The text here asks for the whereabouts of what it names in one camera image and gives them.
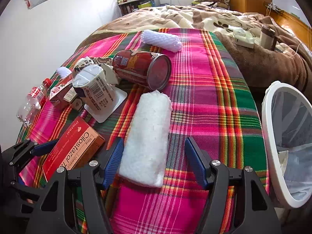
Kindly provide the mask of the brown thermos cup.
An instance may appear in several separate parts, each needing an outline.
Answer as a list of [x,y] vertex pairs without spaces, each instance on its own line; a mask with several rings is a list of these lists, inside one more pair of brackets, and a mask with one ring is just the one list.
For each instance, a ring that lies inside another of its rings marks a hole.
[[276,43],[277,36],[275,30],[266,25],[263,25],[260,34],[260,46],[265,49],[274,51],[276,48]]

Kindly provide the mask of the cluttered shelf desk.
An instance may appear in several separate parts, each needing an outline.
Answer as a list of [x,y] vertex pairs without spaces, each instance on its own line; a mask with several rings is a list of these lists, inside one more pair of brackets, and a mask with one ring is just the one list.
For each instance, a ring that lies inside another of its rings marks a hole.
[[160,6],[160,0],[117,0],[122,16],[146,7]]

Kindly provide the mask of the red cylindrical can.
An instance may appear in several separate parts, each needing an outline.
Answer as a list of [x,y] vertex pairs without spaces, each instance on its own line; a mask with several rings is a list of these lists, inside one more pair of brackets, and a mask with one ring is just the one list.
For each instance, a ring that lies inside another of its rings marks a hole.
[[122,79],[160,91],[170,79],[171,61],[165,54],[122,50],[113,58],[113,70]]

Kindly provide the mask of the large white foam net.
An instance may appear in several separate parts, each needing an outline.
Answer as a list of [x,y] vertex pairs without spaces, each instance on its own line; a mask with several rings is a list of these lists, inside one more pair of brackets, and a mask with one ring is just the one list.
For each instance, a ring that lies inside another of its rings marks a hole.
[[183,48],[183,44],[178,36],[152,30],[144,30],[141,34],[141,41],[144,44],[153,45],[174,53],[181,51]]

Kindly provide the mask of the plaid pink green cloth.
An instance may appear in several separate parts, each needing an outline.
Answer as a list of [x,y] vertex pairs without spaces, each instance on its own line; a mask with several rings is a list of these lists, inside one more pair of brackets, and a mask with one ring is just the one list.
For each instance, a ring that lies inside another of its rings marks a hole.
[[[184,141],[192,136],[211,158],[231,168],[254,168],[269,192],[269,172],[254,99],[236,63],[219,41],[205,30],[162,28],[183,43],[180,52],[144,45],[141,32],[123,33],[82,44],[64,64],[73,70],[79,58],[113,57],[120,50],[166,54],[172,73],[163,93],[172,102],[169,149],[163,186],[144,188],[118,176],[111,186],[108,203],[114,233],[194,233],[208,193],[202,190],[188,165]],[[100,124],[86,111],[56,110],[46,103],[33,126],[21,128],[17,142],[30,139],[39,144],[58,138],[80,115],[105,138],[109,148],[115,137],[128,136],[129,125],[140,96],[148,90],[121,81],[128,98]]]

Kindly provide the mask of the red Cilostazol medicine box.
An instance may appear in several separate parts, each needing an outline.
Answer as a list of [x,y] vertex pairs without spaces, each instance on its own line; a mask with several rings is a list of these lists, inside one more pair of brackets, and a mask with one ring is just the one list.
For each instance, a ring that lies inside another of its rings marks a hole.
[[45,159],[42,169],[46,180],[59,167],[72,170],[84,166],[104,143],[105,139],[78,116]]

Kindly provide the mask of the small white foam net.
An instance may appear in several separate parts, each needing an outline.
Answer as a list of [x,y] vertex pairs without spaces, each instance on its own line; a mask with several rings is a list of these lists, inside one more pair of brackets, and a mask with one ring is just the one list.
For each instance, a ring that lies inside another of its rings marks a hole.
[[60,76],[61,79],[65,79],[67,76],[69,76],[72,73],[72,71],[65,66],[59,67],[56,70],[56,72]]

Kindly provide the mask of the wooden headboard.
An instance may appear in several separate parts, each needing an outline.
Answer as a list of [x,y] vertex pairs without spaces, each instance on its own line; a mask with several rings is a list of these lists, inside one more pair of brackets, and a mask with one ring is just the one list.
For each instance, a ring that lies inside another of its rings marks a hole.
[[284,30],[295,35],[311,51],[311,27],[297,16],[277,8],[275,5],[266,5],[266,15],[272,17]]

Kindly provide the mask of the white foam block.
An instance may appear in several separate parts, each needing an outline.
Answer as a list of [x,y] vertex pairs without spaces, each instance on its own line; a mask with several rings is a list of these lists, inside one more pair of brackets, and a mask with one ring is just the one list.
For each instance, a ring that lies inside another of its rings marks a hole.
[[167,161],[172,103],[157,90],[140,97],[118,175],[137,185],[160,188]]

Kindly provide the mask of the white trash bin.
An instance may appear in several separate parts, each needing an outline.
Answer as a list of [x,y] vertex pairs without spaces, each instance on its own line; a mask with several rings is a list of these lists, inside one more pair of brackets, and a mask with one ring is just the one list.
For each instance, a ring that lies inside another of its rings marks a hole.
[[311,103],[295,87],[273,82],[262,102],[262,130],[279,203],[302,207],[311,198]]

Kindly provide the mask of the small red white box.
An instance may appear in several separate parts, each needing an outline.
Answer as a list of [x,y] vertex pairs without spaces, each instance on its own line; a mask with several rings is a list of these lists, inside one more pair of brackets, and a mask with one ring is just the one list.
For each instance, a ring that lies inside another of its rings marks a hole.
[[49,101],[57,110],[71,107],[76,111],[80,111],[84,105],[82,99],[73,88],[73,76],[71,74],[61,79],[50,90]]

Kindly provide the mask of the patterned snack wrapper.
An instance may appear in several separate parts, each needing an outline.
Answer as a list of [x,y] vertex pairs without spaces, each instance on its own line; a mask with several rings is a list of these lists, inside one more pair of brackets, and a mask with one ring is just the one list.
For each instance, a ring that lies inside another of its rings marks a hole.
[[113,59],[106,57],[85,57],[78,60],[73,69],[73,78],[81,71],[83,68],[90,65],[98,65],[103,68],[106,81],[111,85],[118,85],[121,81],[121,78],[113,70]]

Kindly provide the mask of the clear plastic bottle red cap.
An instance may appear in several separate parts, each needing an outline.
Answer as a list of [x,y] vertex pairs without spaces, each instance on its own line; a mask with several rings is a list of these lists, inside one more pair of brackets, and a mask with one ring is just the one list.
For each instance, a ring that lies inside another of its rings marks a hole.
[[27,94],[16,114],[18,120],[21,121],[25,127],[30,127],[34,123],[37,114],[47,100],[48,90],[51,85],[52,81],[46,78],[42,81],[41,85],[33,87]]

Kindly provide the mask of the brown beige blanket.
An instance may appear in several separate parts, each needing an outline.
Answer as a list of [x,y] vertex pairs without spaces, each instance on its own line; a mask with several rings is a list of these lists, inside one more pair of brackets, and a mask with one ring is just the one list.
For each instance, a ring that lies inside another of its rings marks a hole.
[[[260,46],[263,25],[275,30],[281,52]],[[278,26],[273,18],[256,12],[241,13],[203,4],[148,7],[101,26],[84,39],[79,47],[121,33],[158,28],[190,28],[213,32],[238,65],[249,86],[267,88],[278,80],[294,86],[307,99],[311,99],[311,54],[295,36]],[[252,34],[255,41],[253,49],[235,43],[233,31],[236,28]]]

